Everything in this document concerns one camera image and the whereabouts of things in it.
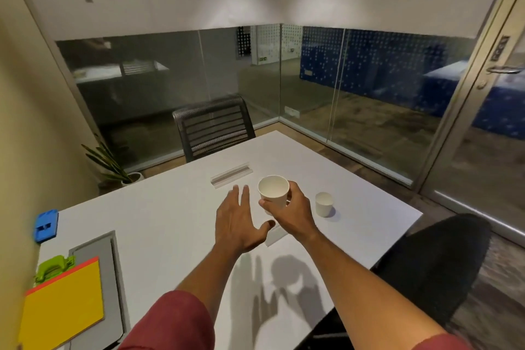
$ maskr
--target white paper cup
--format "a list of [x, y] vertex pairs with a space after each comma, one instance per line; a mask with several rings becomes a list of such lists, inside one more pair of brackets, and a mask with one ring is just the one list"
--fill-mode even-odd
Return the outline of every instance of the white paper cup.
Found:
[[290, 183], [281, 176], [266, 176], [259, 181], [259, 194], [261, 199], [271, 201], [278, 207], [284, 208], [286, 206], [286, 199], [288, 198], [288, 191], [290, 190]]
[[320, 217], [326, 217], [330, 214], [333, 207], [333, 196], [327, 192], [320, 192], [316, 195], [316, 213]]

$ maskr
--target orange edge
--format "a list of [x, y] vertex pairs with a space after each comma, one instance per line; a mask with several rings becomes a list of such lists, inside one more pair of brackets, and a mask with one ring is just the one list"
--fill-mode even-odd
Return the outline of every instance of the orange edge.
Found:
[[89, 266], [90, 264], [93, 264], [95, 262], [97, 262], [99, 260], [98, 256], [95, 256], [94, 258], [92, 259], [89, 259], [88, 261], [85, 261], [81, 264], [79, 264], [78, 266], [75, 266], [73, 267], [71, 270], [68, 270], [60, 275], [57, 275], [56, 277], [54, 278], [51, 278], [50, 280], [48, 281], [45, 281], [43, 282], [42, 284], [40, 284], [39, 286], [37, 287], [34, 287], [34, 288], [31, 288], [29, 291], [26, 292], [26, 296], [29, 296], [30, 294], [38, 291], [39, 289], [42, 289], [43, 287], [46, 287], [48, 285], [51, 285], [52, 283], [64, 278], [64, 277], [67, 277], [68, 275], [70, 274], [73, 274], [75, 271], [78, 271], [86, 266]]

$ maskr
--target yellow notebook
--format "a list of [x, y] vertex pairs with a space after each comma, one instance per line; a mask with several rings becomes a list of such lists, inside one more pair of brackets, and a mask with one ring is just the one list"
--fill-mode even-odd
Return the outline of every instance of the yellow notebook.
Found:
[[27, 291], [18, 341], [53, 350], [104, 318], [98, 257]]

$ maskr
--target left hand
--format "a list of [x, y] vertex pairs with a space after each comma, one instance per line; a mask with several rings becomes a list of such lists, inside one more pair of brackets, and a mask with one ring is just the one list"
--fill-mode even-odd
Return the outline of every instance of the left hand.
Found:
[[215, 244], [226, 244], [239, 254], [249, 252], [266, 241], [268, 231], [275, 226], [269, 220], [257, 229], [250, 210], [250, 189], [244, 186], [239, 205], [239, 186], [233, 186], [217, 209]]

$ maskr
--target plant pot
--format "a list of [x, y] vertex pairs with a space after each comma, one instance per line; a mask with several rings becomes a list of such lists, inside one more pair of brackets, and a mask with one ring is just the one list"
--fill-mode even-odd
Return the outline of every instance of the plant pot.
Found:
[[131, 186], [133, 183], [136, 183], [137, 181], [144, 180], [144, 176], [142, 175], [142, 173], [137, 172], [137, 171], [133, 172], [133, 173], [129, 173], [129, 177], [131, 178], [132, 182], [125, 183], [125, 182], [121, 181], [122, 187], [128, 187], [128, 186]]

